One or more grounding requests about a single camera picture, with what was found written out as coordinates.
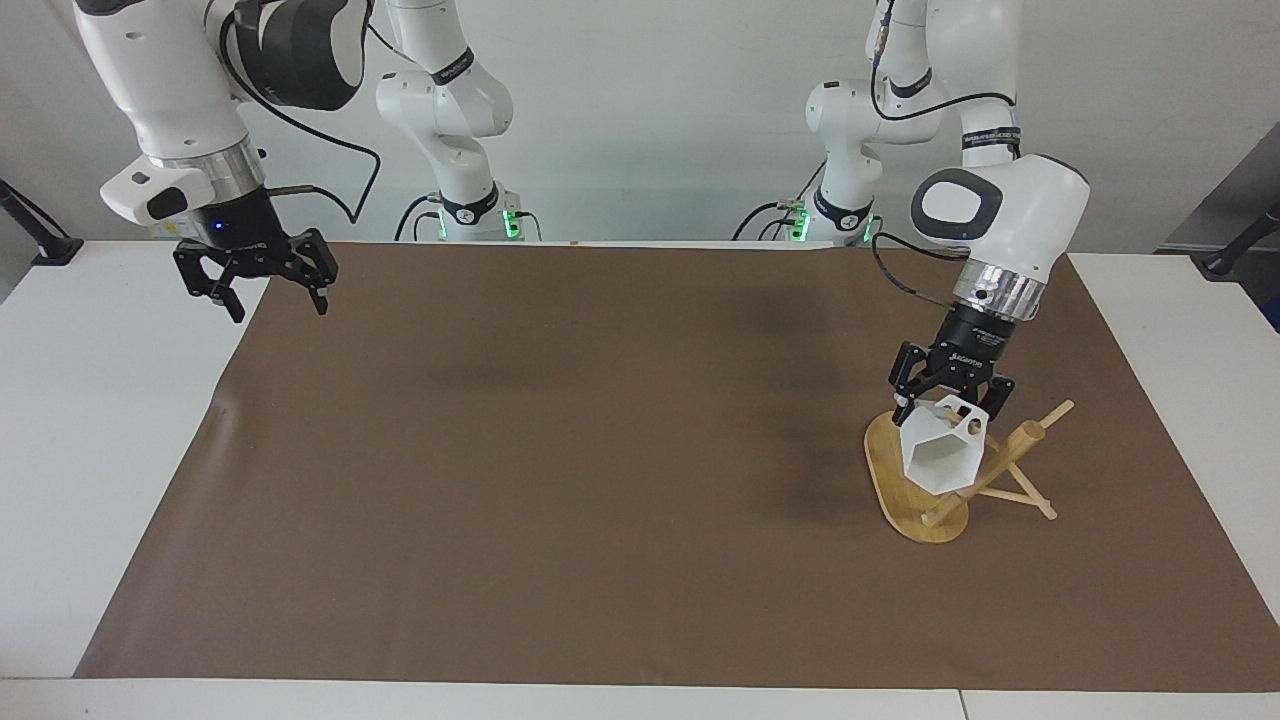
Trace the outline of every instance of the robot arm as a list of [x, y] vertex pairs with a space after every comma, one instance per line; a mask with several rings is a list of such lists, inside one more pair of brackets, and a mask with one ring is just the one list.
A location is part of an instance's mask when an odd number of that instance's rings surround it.
[[[881, 5], [895, 12], [892, 0]], [[925, 179], [911, 201], [911, 224], [969, 258], [954, 290], [957, 301], [933, 345], [923, 350], [906, 342], [899, 351], [890, 374], [899, 425], [916, 398], [936, 387], [992, 419], [1000, 413], [1014, 382], [997, 375], [995, 364], [1016, 324], [1036, 316], [1050, 270], [1089, 199], [1088, 182], [1070, 165], [1020, 156], [1014, 108], [991, 96], [1016, 96], [1021, 0], [933, 0], [928, 15], [928, 47], [947, 95], [979, 97], [960, 110], [964, 168]]]
[[879, 0], [867, 40], [874, 82], [831, 82], [810, 95], [809, 126], [828, 151], [827, 173], [805, 202], [810, 237], [842, 245], [860, 234], [881, 174], [865, 145], [925, 142], [938, 132], [941, 110], [959, 105], [963, 167], [919, 187], [911, 223], [934, 243], [968, 251], [968, 261], [933, 345], [906, 342], [893, 364], [899, 425], [938, 387], [989, 418], [998, 414], [1014, 382], [997, 375], [995, 364], [1016, 323], [1034, 318], [1088, 202], [1088, 182], [1075, 169], [1020, 155], [1014, 101], [1021, 6]]
[[[338, 265], [319, 231], [282, 228], [236, 111], [246, 96], [228, 73], [280, 104], [340, 106], [360, 85], [364, 55], [353, 60], [349, 44], [370, 10], [370, 0], [76, 0], [84, 46], [142, 150], [102, 199], [138, 224], [191, 219], [200, 240], [174, 250], [178, 270], [192, 296], [223, 305], [234, 322], [244, 318], [234, 278], [302, 284], [323, 314]], [[343, 38], [355, 38], [346, 50]], [[219, 277], [205, 273], [206, 258]]]
[[520, 237], [520, 199], [493, 178], [480, 137], [504, 133], [512, 101], [476, 60], [454, 0], [388, 0], [396, 38], [420, 69], [378, 83], [378, 111], [426, 155], [439, 183], [442, 237]]

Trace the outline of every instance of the brown paper sheet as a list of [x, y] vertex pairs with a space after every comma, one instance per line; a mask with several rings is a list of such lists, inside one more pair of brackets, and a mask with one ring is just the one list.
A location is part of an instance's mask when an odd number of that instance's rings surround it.
[[922, 547], [861, 436], [941, 310], [868, 252], [339, 255], [326, 318], [269, 287], [77, 676], [1280, 691], [1066, 261], [995, 424], [1079, 404], [1023, 462], [1061, 519], [979, 498]]

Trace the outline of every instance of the white wall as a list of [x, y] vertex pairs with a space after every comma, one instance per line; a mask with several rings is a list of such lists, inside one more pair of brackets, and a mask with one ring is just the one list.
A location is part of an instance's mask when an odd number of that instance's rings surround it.
[[[723, 238], [746, 210], [794, 195], [822, 159], [804, 124], [818, 82], [863, 76], [870, 0], [460, 0], [468, 40], [512, 90], [516, 122], [486, 142], [499, 179], [554, 240]], [[133, 159], [123, 117], [73, 37], [70, 0], [0, 3], [0, 176], [49, 197], [73, 233], [137, 237], [96, 197]], [[385, 14], [375, 15], [389, 29]], [[1025, 149], [1079, 167], [1094, 201], [1076, 250], [1149, 251], [1280, 118], [1275, 0], [1027, 0]], [[370, 45], [370, 77], [403, 67]], [[434, 188], [374, 110], [372, 82], [339, 114], [298, 113], [387, 158], [355, 229], [320, 199], [284, 199], [291, 229], [385, 238]], [[243, 110], [275, 184], [355, 199], [367, 159]], [[959, 158], [956, 124], [884, 149], [881, 213], [904, 231], [929, 172]]]

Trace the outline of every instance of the wooden stand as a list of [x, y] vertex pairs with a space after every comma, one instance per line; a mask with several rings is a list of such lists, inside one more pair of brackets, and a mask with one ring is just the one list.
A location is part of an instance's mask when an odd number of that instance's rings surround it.
[[[969, 525], [969, 501], [979, 495], [1032, 505], [1038, 507], [1044, 518], [1056, 519], [1057, 511], [1018, 466], [1018, 460], [1043, 441], [1044, 430], [1061, 420], [1073, 407], [1075, 404], [1068, 400], [1043, 420], [1027, 420], [1004, 443], [988, 437], [989, 452], [978, 470], [978, 480], [964, 489], [938, 497], [920, 489], [902, 474], [902, 446], [892, 413], [876, 418], [867, 428], [863, 447], [867, 451], [867, 464], [884, 518], [893, 529], [908, 538], [934, 544], [960, 537]], [[989, 487], [1006, 471], [1023, 489], [1021, 493]]]

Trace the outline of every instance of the black cable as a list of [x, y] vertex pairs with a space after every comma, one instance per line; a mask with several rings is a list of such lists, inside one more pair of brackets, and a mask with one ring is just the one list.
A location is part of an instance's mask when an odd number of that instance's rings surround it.
[[378, 173], [381, 172], [381, 169], [383, 169], [383, 156], [379, 155], [376, 151], [370, 150], [369, 147], [365, 147], [364, 145], [356, 145], [355, 142], [348, 142], [346, 140], [339, 140], [339, 138], [337, 138], [337, 137], [334, 137], [332, 135], [320, 132], [320, 131], [315, 129], [314, 127], [311, 127], [311, 126], [308, 126], [308, 124], [306, 124], [306, 123], [303, 123], [301, 120], [296, 120], [296, 119], [285, 115], [284, 113], [282, 113], [278, 108], [275, 108], [274, 105], [271, 105], [270, 102], [268, 102], [266, 100], [264, 100], [257, 92], [255, 92], [253, 88], [251, 88], [248, 86], [248, 82], [239, 76], [239, 72], [236, 70], [236, 65], [232, 63], [230, 53], [227, 50], [227, 38], [230, 36], [232, 23], [234, 22], [234, 19], [236, 19], [236, 15], [227, 15], [227, 19], [223, 20], [223, 29], [221, 29], [221, 32], [218, 36], [218, 45], [219, 45], [218, 50], [219, 50], [219, 55], [221, 56], [223, 64], [227, 67], [227, 70], [230, 73], [232, 79], [236, 81], [236, 85], [238, 85], [241, 87], [241, 90], [244, 91], [246, 95], [248, 95], [259, 105], [261, 105], [264, 110], [266, 110], [268, 113], [275, 115], [276, 118], [279, 118], [280, 120], [288, 123], [289, 126], [293, 126], [294, 128], [297, 128], [297, 129], [300, 129], [300, 131], [302, 131], [302, 132], [305, 132], [305, 133], [307, 133], [307, 135], [310, 135], [312, 137], [317, 137], [320, 140], [324, 140], [325, 142], [330, 142], [333, 145], [337, 145], [338, 147], [344, 147], [344, 149], [352, 150], [355, 152], [361, 152], [361, 154], [369, 155], [370, 158], [374, 159], [374, 169], [372, 169], [371, 173], [369, 173], [369, 182], [365, 183], [365, 191], [360, 195], [360, 202], [356, 204], [356, 210], [353, 213], [349, 213], [349, 215], [348, 215], [351, 218], [351, 223], [355, 224], [356, 220], [360, 219], [360, 214], [365, 211], [365, 202], [369, 200], [369, 193], [372, 192], [372, 190], [374, 190], [374, 183], [378, 181]]
[[383, 37], [383, 33], [378, 32], [378, 28], [374, 27], [372, 23], [369, 23], [369, 32], [374, 33], [374, 37], [378, 38], [378, 42], [383, 44], [383, 47], [385, 47], [385, 49], [390, 50], [392, 53], [397, 54], [401, 59], [408, 60], [410, 63], [413, 63], [413, 58], [410, 58], [408, 55], [404, 54], [403, 50], [401, 50], [399, 47], [396, 47], [394, 45], [392, 45], [390, 42], [388, 42], [387, 38]]
[[[886, 42], [884, 42], [884, 45], [888, 45], [888, 42], [887, 42], [888, 24], [890, 24], [890, 20], [893, 18], [893, 5], [896, 3], [897, 3], [897, 0], [888, 0], [888, 6], [884, 9], [884, 18], [881, 20], [881, 24], [882, 24], [882, 27], [884, 28], [884, 32], [886, 32]], [[872, 108], [876, 109], [876, 114], [879, 115], [882, 119], [886, 119], [886, 120], [910, 120], [913, 118], [919, 118], [922, 115], [928, 115], [929, 113], [937, 113], [938, 110], [945, 110], [947, 108], [952, 108], [952, 106], [959, 105], [961, 102], [969, 102], [970, 100], [1002, 100], [1010, 108], [1014, 108], [1014, 106], [1018, 105], [1018, 102], [1012, 97], [1010, 97], [1010, 96], [1007, 96], [1007, 95], [1005, 95], [1002, 92], [974, 92], [973, 95], [965, 95], [963, 97], [954, 97], [951, 100], [947, 100], [946, 102], [940, 102], [938, 105], [934, 105], [933, 108], [927, 108], [924, 110], [916, 110], [915, 113], [909, 113], [906, 115], [892, 115], [892, 117], [891, 115], [886, 115], [884, 111], [881, 110], [879, 100], [876, 97], [876, 78], [879, 77], [879, 64], [881, 64], [881, 59], [884, 55], [884, 45], [881, 45], [881, 46], [876, 47], [876, 56], [872, 60]]]
[[764, 229], [760, 231], [760, 236], [756, 237], [755, 240], [764, 240], [764, 233], [769, 232], [769, 228], [774, 228], [774, 231], [773, 231], [773, 240], [777, 240], [778, 238], [778, 233], [782, 232], [782, 228], [785, 225], [790, 225], [790, 224], [791, 224], [791, 220], [788, 220], [787, 218], [782, 218], [781, 220], [773, 220], [772, 223], [764, 225]]
[[919, 252], [920, 255], [924, 255], [925, 258], [933, 258], [934, 260], [946, 260], [948, 263], [963, 263], [963, 261], [965, 261], [965, 260], [969, 259], [969, 254], [968, 252], [937, 252], [934, 250], [925, 250], [924, 247], [920, 247], [919, 245], [913, 245], [913, 243], [910, 243], [910, 242], [908, 242], [908, 241], [897, 237], [893, 233], [877, 232], [874, 236], [872, 236], [872, 240], [876, 240], [877, 237], [887, 237], [887, 238], [892, 240], [893, 242], [901, 245], [902, 247], [905, 247], [908, 250], [911, 250], [914, 252]]
[[408, 217], [413, 214], [413, 210], [416, 210], [419, 205], [421, 205], [424, 202], [428, 202], [428, 201], [430, 201], [430, 196], [429, 195], [424, 195], [424, 196], [419, 197], [417, 200], [415, 200], [415, 201], [412, 201], [412, 202], [408, 204], [408, 208], [404, 209], [404, 214], [401, 215], [399, 224], [396, 225], [396, 237], [392, 238], [392, 242], [399, 242], [399, 236], [401, 236], [402, 232], [404, 232], [404, 225], [408, 223]]
[[760, 205], [755, 210], [751, 210], [746, 215], [746, 219], [742, 220], [742, 224], [737, 225], [737, 229], [733, 231], [733, 241], [735, 242], [737, 241], [737, 238], [742, 234], [742, 231], [746, 229], [746, 225], [751, 224], [751, 220], [754, 220], [760, 213], [767, 213], [769, 210], [777, 210], [777, 209], [778, 209], [777, 202], [765, 202], [764, 205]]
[[[813, 172], [813, 176], [809, 177], [809, 182], [804, 183], [804, 188], [800, 191], [800, 193], [796, 195], [796, 202], [799, 202], [799, 201], [801, 201], [804, 199], [804, 193], [809, 192], [809, 188], [813, 187], [814, 181], [818, 179], [818, 176], [822, 174], [822, 170], [826, 167], [827, 167], [827, 160], [824, 159], [822, 163], [818, 164], [818, 169]], [[791, 210], [787, 210], [787, 214], [782, 215], [782, 219], [783, 220], [790, 220], [791, 219]], [[781, 232], [781, 231], [782, 231], [781, 227], [777, 228], [777, 229], [774, 229], [773, 231], [773, 237], [771, 237], [769, 240], [771, 241], [777, 240], [778, 238], [778, 232]]]
[[535, 215], [532, 213], [525, 211], [525, 213], [516, 213], [516, 217], [517, 218], [532, 218], [534, 219], [534, 227], [538, 228], [538, 242], [543, 241], [543, 223], [541, 223], [541, 220], [538, 219], [538, 215]]
[[876, 234], [872, 236], [872, 258], [876, 259], [876, 265], [878, 265], [879, 269], [881, 269], [881, 273], [883, 273], [884, 277], [888, 278], [888, 282], [893, 283], [893, 287], [901, 290], [902, 292], [905, 292], [908, 295], [919, 297], [920, 300], [924, 300], [927, 302], [932, 302], [934, 305], [938, 305], [941, 307], [946, 307], [946, 309], [950, 310], [951, 306], [947, 305], [946, 302], [942, 302], [937, 297], [933, 297], [933, 296], [929, 296], [929, 295], [924, 295], [923, 292], [915, 290], [914, 287], [911, 287], [911, 286], [904, 283], [902, 281], [897, 279], [896, 277], [893, 277], [893, 273], [888, 272], [888, 266], [884, 265], [884, 259], [879, 256], [879, 238], [882, 236], [884, 236], [884, 234], [886, 233], [878, 232], [878, 233], [876, 233]]
[[422, 213], [421, 215], [413, 218], [413, 242], [417, 242], [417, 224], [422, 222], [422, 218], [435, 218], [440, 219], [439, 213]]
[[9, 192], [12, 192], [13, 196], [17, 197], [19, 202], [22, 202], [23, 205], [26, 205], [28, 210], [31, 210], [32, 213], [40, 215], [40, 219], [42, 219], [46, 223], [49, 223], [49, 227], [51, 227], [55, 231], [58, 231], [59, 233], [61, 233], [61, 236], [64, 238], [70, 240], [70, 237], [72, 237], [70, 233], [68, 233], [67, 231], [64, 231], [63, 225], [59, 225], [58, 220], [55, 220], [54, 218], [51, 218], [49, 215], [49, 213], [45, 211], [44, 208], [41, 208], [40, 205], [36, 205], [36, 202], [33, 202], [29, 197], [27, 197], [26, 195], [23, 195], [22, 192], [19, 192], [18, 188], [14, 187], [14, 186], [12, 186], [12, 184], [9, 186]]
[[343, 202], [340, 197], [333, 192], [315, 184], [291, 184], [288, 187], [270, 187], [266, 193], [271, 197], [280, 197], [285, 195], [321, 195], [333, 200], [334, 205], [342, 209], [342, 213], [347, 215], [347, 222], [356, 224], [356, 214], [351, 211], [351, 206]]

